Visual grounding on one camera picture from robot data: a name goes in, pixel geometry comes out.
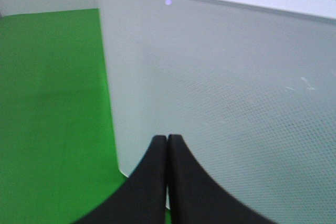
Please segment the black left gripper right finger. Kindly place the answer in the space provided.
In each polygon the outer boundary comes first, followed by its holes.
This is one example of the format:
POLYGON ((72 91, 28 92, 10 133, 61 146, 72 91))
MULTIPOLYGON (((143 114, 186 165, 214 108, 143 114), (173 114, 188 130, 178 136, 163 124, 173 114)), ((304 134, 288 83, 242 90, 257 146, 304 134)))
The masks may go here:
POLYGON ((169 135, 167 152, 172 223, 272 223, 221 188, 181 135, 169 135))

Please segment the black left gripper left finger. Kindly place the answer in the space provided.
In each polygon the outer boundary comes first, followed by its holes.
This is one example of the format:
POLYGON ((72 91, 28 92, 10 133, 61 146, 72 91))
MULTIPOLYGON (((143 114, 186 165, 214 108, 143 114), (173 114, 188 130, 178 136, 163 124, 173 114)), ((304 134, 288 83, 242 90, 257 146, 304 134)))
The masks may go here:
POLYGON ((152 138, 125 182, 75 223, 165 223, 167 138, 152 138))

